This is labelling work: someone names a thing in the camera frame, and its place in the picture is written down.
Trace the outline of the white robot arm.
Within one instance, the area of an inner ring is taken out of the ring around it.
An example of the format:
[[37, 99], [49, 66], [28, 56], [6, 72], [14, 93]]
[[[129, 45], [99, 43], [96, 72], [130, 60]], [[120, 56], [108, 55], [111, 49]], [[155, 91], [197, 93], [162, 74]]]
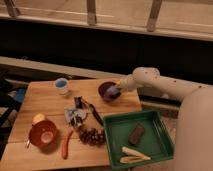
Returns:
[[118, 82], [122, 90], [155, 88], [181, 101], [173, 171], [213, 171], [213, 85], [161, 76], [156, 68], [138, 67]]

